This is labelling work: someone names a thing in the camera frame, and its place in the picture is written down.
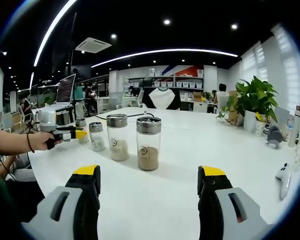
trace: jar with powder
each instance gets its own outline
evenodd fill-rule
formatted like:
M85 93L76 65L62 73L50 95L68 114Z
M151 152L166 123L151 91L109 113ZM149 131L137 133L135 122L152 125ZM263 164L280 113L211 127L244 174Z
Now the jar with powder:
M159 167L161 140L161 119L140 117L136 121L138 167L142 170L155 170Z
M108 115L106 124L111 158L115 161L127 160L129 158L127 115Z
M92 149L95 152L101 152L105 150L104 131L101 122L92 122L89 124L90 140Z
M75 126L78 128L83 128L83 130L87 133L89 132L89 127L86 123L86 120L84 119L76 120ZM88 134L84 135L83 137L79 138L78 141L80 144L86 144L87 142L89 142L89 135Z

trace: person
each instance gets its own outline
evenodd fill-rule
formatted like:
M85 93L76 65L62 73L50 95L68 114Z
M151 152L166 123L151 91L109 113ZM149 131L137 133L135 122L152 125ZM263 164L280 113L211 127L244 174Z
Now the person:
M131 92L133 97L139 96L140 94L140 88L135 89L134 86L130 86L129 91Z
M27 95L21 94L19 98L20 98L20 106L23 110L24 115L31 114L31 104L27 99Z
M98 113L98 104L95 100L96 94L92 92L91 85L88 85L85 89L85 102L87 103L87 109L88 109L88 117L90 116L89 108L93 106L94 110Z
M9 174L9 165L17 160L15 155L47 150L46 141L49 139L54 139L54 136L48 132L15 134L0 130L0 155L8 156L0 167L0 234L3 234L4 238L33 239L25 232L20 222L28 221L36 214L37 205L43 197L42 192L41 195L36 194L40 188L33 185L33 182L23 182L21 187L19 181L4 179Z
M217 90L212 90L212 100L215 99L216 93L217 93Z
M213 102L215 104L218 103L218 98L220 99L221 97L227 97L229 96L229 94L226 92L227 90L227 85L223 84L223 83L220 83L219 84L219 91L217 91L214 95L214 98L213 98Z

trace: white table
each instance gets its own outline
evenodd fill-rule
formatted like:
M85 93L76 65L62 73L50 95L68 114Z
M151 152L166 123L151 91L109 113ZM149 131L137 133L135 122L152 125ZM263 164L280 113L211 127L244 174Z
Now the white table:
M111 113L134 115L143 111L127 107ZM158 169L142 171L137 167L137 117L129 117L131 156L126 161L113 161L109 148L97 153L90 143L80 145L76 140L50 151L29 153L43 194L47 196L57 186L64 186L79 167L98 164L100 239L196 240L200 232L198 166L206 165L225 171L233 187L242 188L260 205L265 221L276 221L283 205L275 174L292 159L292 148L281 144L281 149L272 149L266 145L265 137L220 123L215 114L150 108L147 111L162 119ZM86 121L100 119L91 117Z

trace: black wristband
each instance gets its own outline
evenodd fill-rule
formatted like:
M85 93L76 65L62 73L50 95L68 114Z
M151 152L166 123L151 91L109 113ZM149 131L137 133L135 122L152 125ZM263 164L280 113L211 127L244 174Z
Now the black wristband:
M30 145L29 133L26 134L26 139L28 140L28 145L29 145L29 148L30 148L31 152L34 153L35 151L32 149L32 147L31 147L31 145Z

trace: metal lid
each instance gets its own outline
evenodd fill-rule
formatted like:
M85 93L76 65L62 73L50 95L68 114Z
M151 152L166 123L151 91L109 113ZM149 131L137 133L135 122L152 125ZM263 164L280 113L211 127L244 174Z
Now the metal lid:
M75 121L75 126L76 127L85 127L87 125L86 120L76 120Z
M125 114L111 114L106 116L106 124L111 128L123 128L128 125L127 115Z
M90 133L99 133L102 132L102 123L101 122L92 122L89 124Z
M161 119L153 116L143 116L136 120L136 130L142 134L158 134L161 132Z

